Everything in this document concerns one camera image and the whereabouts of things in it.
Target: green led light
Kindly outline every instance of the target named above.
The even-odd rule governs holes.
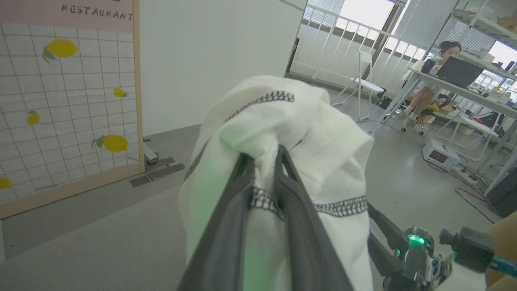
[[[419,237],[417,237],[417,236],[409,236],[409,240],[410,240],[410,241],[414,241],[414,242],[418,242],[418,243],[420,243],[420,244],[425,244],[424,239],[419,238]]]

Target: woman's leg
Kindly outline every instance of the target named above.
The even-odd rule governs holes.
[[[420,102],[415,106],[415,110],[413,110],[412,115],[414,115],[415,118],[417,116],[419,116],[420,113],[422,113],[422,111],[433,102],[433,100],[434,100],[434,96],[433,96],[433,93],[431,92],[431,90],[425,92],[420,97]]]
[[[410,96],[413,96],[413,100],[411,100],[411,103],[409,103],[406,110],[404,110],[406,115],[411,114],[411,111],[413,111],[413,109],[415,109],[418,106],[418,104],[420,103],[422,96],[430,90],[431,90],[431,87],[426,85],[420,89],[415,89],[415,90],[413,90],[413,92],[411,92]]]

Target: black stitching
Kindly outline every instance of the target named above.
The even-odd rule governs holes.
[[[203,152],[205,151],[205,148],[206,148],[206,145],[208,144],[208,141],[209,140],[206,141],[205,145],[199,151],[199,154],[197,154],[195,159],[192,161],[192,164],[190,164],[190,167],[187,170],[187,173],[185,174],[185,179],[183,179],[183,181],[185,181],[192,174],[192,172],[194,172],[195,168],[199,164],[199,161],[201,160],[201,156],[203,155]]]
[[[276,201],[271,200],[266,190],[253,188],[253,196],[250,207],[261,208],[273,212],[278,218],[284,220]],[[335,217],[346,217],[368,211],[366,196],[351,198],[335,203],[315,204],[314,208],[319,213],[326,213]]]
[[[278,218],[284,220],[284,216],[278,209],[276,201],[271,200],[269,194],[267,194],[266,190],[262,188],[253,187],[253,195],[251,197],[250,207],[271,211]]]
[[[257,98],[253,100],[252,102],[249,102],[248,104],[242,106],[239,110],[235,111],[230,117],[228,117],[224,122],[234,118],[239,113],[243,112],[246,108],[260,103],[270,102],[270,101],[289,101],[294,102],[294,95],[292,93],[286,92],[286,91],[272,91],[270,93],[267,93],[264,96],[261,96],[260,98]],[[195,157],[192,164],[189,166],[189,169],[187,170],[187,173],[185,174],[185,178],[183,181],[185,181],[195,170],[197,165],[199,164],[199,161],[201,160],[201,155],[203,155],[203,151],[205,150],[206,145],[208,144],[208,141],[205,143],[199,154]]]
[[[294,102],[294,95],[292,93],[289,93],[289,92],[286,92],[286,91],[273,91],[273,92],[270,92],[270,93],[267,93],[266,95],[264,96],[261,96],[260,98],[257,98],[255,100],[253,100],[252,102],[249,102],[248,104],[242,106],[239,110],[235,111],[232,115],[230,115],[230,117],[228,117],[226,121],[234,118],[235,116],[237,116],[239,113],[243,112],[246,108],[252,106],[252,105],[255,105],[255,104],[260,104],[260,103],[265,103],[265,102],[271,102],[271,101],[289,101],[289,102]]]

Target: power strip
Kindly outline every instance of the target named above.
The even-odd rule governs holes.
[[[478,184],[478,181],[477,180],[473,180],[471,178],[472,174],[469,173],[468,171],[465,171],[465,172],[462,172],[462,168],[459,168],[459,167],[455,167],[454,168],[454,171],[460,175],[460,177],[465,180],[465,182],[469,183],[470,185],[477,185]]]

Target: yellow chair cushion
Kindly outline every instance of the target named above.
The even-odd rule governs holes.
[[[434,104],[431,104],[431,105],[427,106],[427,109],[430,109],[432,111],[440,110],[440,108],[438,106],[434,105]]]
[[[407,100],[408,100],[409,102],[413,101],[413,96],[411,96],[411,95],[410,95],[410,96],[407,98]],[[427,109],[432,110],[432,111],[438,111],[438,110],[440,110],[440,108],[439,108],[437,105],[435,105],[435,104],[430,104],[429,106],[427,106]]]

